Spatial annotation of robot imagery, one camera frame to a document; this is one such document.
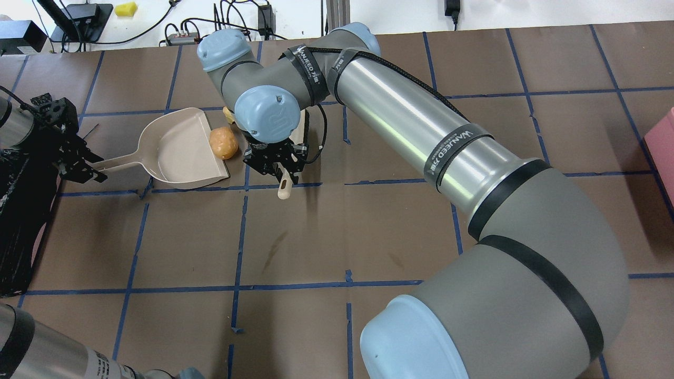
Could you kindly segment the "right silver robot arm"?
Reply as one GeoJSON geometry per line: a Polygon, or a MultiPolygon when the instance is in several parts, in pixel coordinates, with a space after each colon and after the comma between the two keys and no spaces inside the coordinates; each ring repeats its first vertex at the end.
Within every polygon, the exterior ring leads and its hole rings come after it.
{"type": "Polygon", "coordinates": [[[424,213],[398,231],[429,257],[428,219],[446,197],[467,214],[473,247],[363,327],[370,378],[576,378],[623,328],[630,285],[616,234],[573,180],[545,160],[520,158],[428,84],[381,57],[353,22],[271,65],[256,62],[242,31],[220,29],[196,55],[250,144],[261,174],[298,171],[291,133],[300,112],[328,96],[371,127],[428,189],[375,204],[385,216],[424,213]]]}

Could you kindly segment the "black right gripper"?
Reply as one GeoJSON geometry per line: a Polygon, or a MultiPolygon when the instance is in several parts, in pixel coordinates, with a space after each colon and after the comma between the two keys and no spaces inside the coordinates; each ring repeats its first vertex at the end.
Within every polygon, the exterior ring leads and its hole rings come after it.
{"type": "Polygon", "coordinates": [[[281,182],[286,171],[294,184],[299,182],[308,161],[306,144],[294,144],[287,138],[277,143],[263,143],[254,138],[246,139],[248,148],[243,154],[243,162],[262,175],[272,175],[281,182]]]}

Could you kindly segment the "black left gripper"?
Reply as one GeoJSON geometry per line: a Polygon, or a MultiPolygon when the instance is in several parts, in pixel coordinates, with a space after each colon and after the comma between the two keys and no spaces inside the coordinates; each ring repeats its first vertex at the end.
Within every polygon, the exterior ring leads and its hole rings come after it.
{"type": "Polygon", "coordinates": [[[21,141],[21,147],[36,153],[55,166],[61,179],[68,182],[105,182],[108,175],[92,167],[103,161],[78,135],[80,124],[77,109],[69,99],[53,99],[49,93],[21,103],[21,109],[32,115],[32,128],[21,141]]]}

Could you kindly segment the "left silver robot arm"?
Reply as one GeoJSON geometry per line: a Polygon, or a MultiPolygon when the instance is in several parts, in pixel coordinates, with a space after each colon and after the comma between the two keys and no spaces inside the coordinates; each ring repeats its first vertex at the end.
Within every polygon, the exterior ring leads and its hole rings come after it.
{"type": "MultiPolygon", "coordinates": [[[[101,157],[78,135],[75,105],[49,93],[27,103],[2,88],[2,296],[26,291],[33,248],[53,204],[57,176],[70,182],[106,180],[101,157]]],[[[2,378],[171,378],[139,372],[2,305],[2,378]]]]}

